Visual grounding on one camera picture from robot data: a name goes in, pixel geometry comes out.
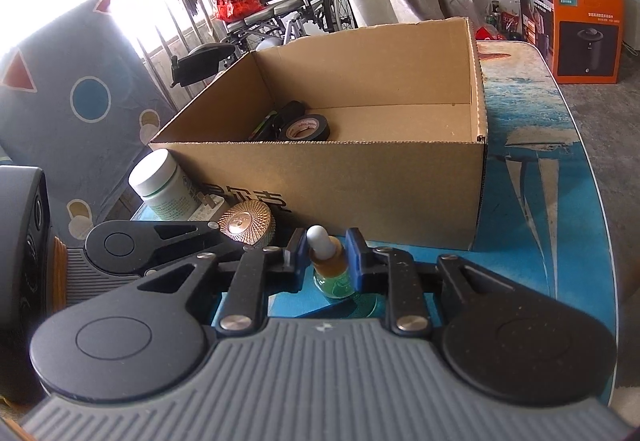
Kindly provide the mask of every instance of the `white plastic container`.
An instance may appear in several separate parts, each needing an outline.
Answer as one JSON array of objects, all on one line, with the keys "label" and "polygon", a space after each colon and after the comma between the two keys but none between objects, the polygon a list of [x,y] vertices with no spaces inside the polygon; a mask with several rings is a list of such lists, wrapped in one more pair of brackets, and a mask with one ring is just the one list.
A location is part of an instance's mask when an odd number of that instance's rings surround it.
[{"label": "white plastic container", "polygon": [[134,167],[129,185],[161,221],[186,221],[200,205],[193,183],[164,148]]}]

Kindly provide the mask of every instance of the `wheelchair wheel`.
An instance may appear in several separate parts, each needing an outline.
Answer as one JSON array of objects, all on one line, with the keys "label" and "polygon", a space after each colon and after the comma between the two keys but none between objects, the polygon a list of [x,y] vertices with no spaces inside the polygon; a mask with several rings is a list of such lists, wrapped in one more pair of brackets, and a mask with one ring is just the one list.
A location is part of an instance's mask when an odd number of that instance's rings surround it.
[{"label": "wheelchair wheel", "polygon": [[335,33],[358,27],[349,0],[322,0],[322,8],[327,32]]}]

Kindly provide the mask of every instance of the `white logo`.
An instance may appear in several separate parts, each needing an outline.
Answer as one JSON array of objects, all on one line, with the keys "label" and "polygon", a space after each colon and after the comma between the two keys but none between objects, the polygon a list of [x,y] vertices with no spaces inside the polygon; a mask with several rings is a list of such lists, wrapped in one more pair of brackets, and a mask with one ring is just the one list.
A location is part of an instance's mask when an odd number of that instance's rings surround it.
[{"label": "white logo", "polygon": [[331,324],[328,324],[327,322],[323,322],[321,326],[316,326],[316,330],[320,331],[321,333],[325,333],[329,329],[333,329],[333,328],[334,326],[332,326]]}]

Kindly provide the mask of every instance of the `table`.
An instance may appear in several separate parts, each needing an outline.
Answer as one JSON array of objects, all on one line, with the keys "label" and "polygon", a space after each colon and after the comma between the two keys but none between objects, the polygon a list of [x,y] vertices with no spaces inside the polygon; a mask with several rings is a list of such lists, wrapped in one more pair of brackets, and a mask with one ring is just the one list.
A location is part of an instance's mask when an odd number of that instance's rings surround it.
[{"label": "table", "polygon": [[[602,201],[559,87],[529,44],[478,47],[489,143],[478,235],[473,251],[462,255],[593,315],[618,339],[616,278]],[[137,218],[153,217],[142,212]],[[445,251],[398,247],[423,262]],[[300,316],[328,305],[307,269],[302,291],[277,295],[270,315]],[[615,371],[604,403],[614,381]]]}]

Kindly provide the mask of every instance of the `orange philips box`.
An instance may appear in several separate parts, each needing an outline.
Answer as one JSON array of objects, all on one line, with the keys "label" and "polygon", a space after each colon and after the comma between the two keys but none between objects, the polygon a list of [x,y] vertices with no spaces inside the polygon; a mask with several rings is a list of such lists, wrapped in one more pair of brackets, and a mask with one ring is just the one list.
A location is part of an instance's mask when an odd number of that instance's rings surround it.
[{"label": "orange philips box", "polygon": [[520,0],[525,40],[559,84],[615,84],[624,0]]}]

